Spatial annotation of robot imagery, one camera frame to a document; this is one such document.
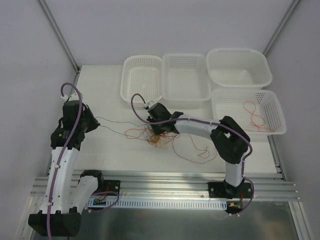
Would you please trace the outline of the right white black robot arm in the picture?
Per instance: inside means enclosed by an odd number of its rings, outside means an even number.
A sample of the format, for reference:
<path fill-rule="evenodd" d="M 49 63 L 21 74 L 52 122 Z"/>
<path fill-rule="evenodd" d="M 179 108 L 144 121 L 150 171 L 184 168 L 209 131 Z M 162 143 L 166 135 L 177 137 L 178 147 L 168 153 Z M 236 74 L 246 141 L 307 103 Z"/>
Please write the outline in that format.
<path fill-rule="evenodd" d="M 236 198 L 242 192 L 245 153 L 252 147 L 250 137 L 232 117 L 224 116 L 216 121 L 192 117 L 180 111 L 170 113 L 159 102 L 145 109 L 149 114 L 147 121 L 156 134 L 189 134 L 211 140 L 225 161 L 225 178 L 213 192 L 226 199 Z"/>

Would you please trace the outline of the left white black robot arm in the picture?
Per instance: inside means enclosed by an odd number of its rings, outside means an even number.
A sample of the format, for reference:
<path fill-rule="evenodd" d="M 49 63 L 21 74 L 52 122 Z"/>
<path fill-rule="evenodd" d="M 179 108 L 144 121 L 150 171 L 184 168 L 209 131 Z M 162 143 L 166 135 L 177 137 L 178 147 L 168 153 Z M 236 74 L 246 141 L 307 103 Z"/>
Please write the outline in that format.
<path fill-rule="evenodd" d="M 75 163 L 85 134 L 100 126 L 89 106 L 81 100 L 67 100 L 62 117 L 50 136 L 51 164 L 44 198 L 28 225 L 42 237 L 75 237 L 81 227 L 82 212 L 92 194 L 105 189 L 100 170 L 84 170 L 71 189 Z"/>

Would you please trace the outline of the translucent middle white basket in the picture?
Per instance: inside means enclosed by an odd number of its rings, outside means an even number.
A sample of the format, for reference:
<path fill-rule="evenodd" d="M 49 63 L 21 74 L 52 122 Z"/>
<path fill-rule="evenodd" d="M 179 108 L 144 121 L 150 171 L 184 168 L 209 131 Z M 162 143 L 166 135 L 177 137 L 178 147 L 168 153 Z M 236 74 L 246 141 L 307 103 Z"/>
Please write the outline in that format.
<path fill-rule="evenodd" d="M 211 98 L 206 58 L 195 53 L 167 53 L 162 57 L 161 95 L 176 104 L 199 104 Z"/>

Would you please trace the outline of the rounded perforated white basket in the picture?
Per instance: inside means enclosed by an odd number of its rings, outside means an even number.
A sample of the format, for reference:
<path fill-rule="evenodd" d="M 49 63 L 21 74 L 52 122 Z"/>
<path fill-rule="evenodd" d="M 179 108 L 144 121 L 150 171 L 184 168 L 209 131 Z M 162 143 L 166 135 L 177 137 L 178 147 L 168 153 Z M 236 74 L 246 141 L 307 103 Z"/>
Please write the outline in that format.
<path fill-rule="evenodd" d="M 142 108 L 144 102 L 162 98 L 162 59 L 155 55 L 128 57 L 122 68 L 120 96 L 127 103 Z"/>

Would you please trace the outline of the solid white tub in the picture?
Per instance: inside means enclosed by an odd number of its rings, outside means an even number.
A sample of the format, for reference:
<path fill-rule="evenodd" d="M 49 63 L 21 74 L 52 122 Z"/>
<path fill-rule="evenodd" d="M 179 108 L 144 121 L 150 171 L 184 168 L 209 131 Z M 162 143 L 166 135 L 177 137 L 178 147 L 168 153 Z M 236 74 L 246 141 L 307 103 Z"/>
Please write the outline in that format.
<path fill-rule="evenodd" d="M 262 89 L 273 80 L 265 55 L 254 49 L 212 49 L 206 66 L 209 78 L 220 87 Z"/>

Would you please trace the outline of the large perforated white basket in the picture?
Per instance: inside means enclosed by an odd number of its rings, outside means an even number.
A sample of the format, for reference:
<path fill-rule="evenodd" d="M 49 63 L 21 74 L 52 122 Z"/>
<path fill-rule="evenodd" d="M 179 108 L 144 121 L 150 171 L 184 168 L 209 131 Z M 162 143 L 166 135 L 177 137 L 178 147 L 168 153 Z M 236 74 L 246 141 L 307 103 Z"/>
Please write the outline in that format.
<path fill-rule="evenodd" d="M 250 136 L 283 135 L 287 131 L 279 99 L 270 90 L 215 89 L 211 104 L 214 118 L 229 116 Z"/>

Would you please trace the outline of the left aluminium frame post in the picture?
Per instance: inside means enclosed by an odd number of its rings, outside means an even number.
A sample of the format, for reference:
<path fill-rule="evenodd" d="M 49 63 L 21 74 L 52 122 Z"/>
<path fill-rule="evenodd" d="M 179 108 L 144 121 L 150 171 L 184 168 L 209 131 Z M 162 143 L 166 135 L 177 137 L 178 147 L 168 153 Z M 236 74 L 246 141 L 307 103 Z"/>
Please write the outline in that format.
<path fill-rule="evenodd" d="M 55 17 L 52 13 L 52 11 L 50 10 L 50 7 L 47 3 L 46 0 L 37 0 L 36 1 L 39 5 L 39 7 L 41 8 L 46 20 L 48 21 L 54 35 L 56 36 L 60 46 L 62 47 L 63 52 L 65 53 L 68 61 L 70 62 L 73 70 L 78 73 L 80 71 L 80 67 L 77 64 L 74 55 L 72 54 L 61 30 L 60 27 L 57 23 L 57 21 L 55 20 Z"/>

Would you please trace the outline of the aluminium frame post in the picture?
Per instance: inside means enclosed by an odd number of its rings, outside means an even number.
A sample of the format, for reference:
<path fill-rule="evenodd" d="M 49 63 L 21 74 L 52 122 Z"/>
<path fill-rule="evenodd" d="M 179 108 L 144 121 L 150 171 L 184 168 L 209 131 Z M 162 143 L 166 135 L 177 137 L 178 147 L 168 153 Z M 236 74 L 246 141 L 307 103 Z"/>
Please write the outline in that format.
<path fill-rule="evenodd" d="M 57 23 L 57 21 L 55 20 L 55 17 L 52 13 L 52 11 L 50 10 L 50 7 L 47 3 L 46 0 L 37 0 L 36 1 L 39 5 L 39 7 L 41 8 L 46 20 L 48 21 L 54 35 L 56 36 L 60 46 L 62 47 L 63 52 L 65 53 L 68 61 L 70 62 L 73 70 L 78 73 L 80 71 L 80 67 L 77 64 L 74 55 L 72 54 L 61 30 L 60 27 Z"/>
<path fill-rule="evenodd" d="M 281 20 L 279 21 L 277 27 L 273 31 L 270 39 L 268 40 L 262 54 L 268 58 L 270 53 L 272 52 L 273 48 L 276 46 L 277 41 L 280 39 L 282 33 L 284 32 L 285 28 L 289 24 L 291 18 L 299 8 L 302 0 L 292 0 L 289 4 L 288 8 L 286 9 L 285 13 L 283 14 Z"/>

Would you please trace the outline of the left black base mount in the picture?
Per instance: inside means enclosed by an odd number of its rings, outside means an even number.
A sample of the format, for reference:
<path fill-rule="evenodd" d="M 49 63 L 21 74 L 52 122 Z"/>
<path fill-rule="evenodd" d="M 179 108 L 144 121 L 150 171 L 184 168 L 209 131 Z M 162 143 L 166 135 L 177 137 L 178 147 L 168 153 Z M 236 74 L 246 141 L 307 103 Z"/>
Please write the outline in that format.
<path fill-rule="evenodd" d="M 120 189 L 121 189 L 121 181 L 120 180 L 111 180 L 111 179 L 107 179 L 104 180 L 103 182 L 101 182 L 98 185 L 97 190 L 94 192 L 96 193 L 102 193 L 102 196 L 115 196 L 115 193 L 120 193 Z"/>

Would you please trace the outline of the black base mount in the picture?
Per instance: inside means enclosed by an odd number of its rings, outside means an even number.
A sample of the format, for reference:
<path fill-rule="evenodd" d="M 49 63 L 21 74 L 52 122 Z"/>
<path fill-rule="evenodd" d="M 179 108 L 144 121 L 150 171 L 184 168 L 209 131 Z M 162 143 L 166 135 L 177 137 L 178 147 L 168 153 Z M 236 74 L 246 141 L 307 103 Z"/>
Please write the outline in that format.
<path fill-rule="evenodd" d="M 120 193 L 120 189 L 121 189 L 121 181 L 120 180 L 111 180 L 111 179 L 107 179 L 104 180 L 103 182 L 101 182 L 98 185 L 97 190 L 94 192 L 96 193 L 102 193 L 102 196 L 115 196 L 115 193 Z"/>
<path fill-rule="evenodd" d="M 225 198 L 225 199 L 250 199 L 254 190 L 249 182 L 242 181 L 237 187 L 228 184 L 225 181 L 208 182 L 209 198 Z"/>

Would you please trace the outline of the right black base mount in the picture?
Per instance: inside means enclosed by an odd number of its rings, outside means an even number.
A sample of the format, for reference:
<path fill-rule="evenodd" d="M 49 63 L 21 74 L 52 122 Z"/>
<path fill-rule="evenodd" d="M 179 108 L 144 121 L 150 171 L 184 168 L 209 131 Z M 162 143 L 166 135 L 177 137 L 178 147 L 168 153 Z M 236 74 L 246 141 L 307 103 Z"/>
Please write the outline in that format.
<path fill-rule="evenodd" d="M 225 199 L 250 199 L 254 190 L 249 182 L 242 181 L 237 187 L 228 184 L 225 181 L 208 182 L 209 198 L 225 198 Z"/>

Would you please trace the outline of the right aluminium frame post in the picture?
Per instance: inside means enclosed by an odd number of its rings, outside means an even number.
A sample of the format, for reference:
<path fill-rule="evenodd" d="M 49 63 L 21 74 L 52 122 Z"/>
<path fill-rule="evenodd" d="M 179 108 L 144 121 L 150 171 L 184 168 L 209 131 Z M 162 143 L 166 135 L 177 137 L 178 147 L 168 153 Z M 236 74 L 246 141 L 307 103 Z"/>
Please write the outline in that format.
<path fill-rule="evenodd" d="M 285 28 L 289 24 L 291 18 L 299 8 L 302 0 L 292 0 L 289 4 L 288 8 L 286 9 L 285 13 L 283 14 L 281 20 L 279 21 L 277 27 L 273 31 L 270 39 L 268 40 L 262 54 L 268 58 L 270 53 L 272 52 L 273 48 L 276 46 L 277 41 L 280 39 L 282 33 L 284 32 Z"/>

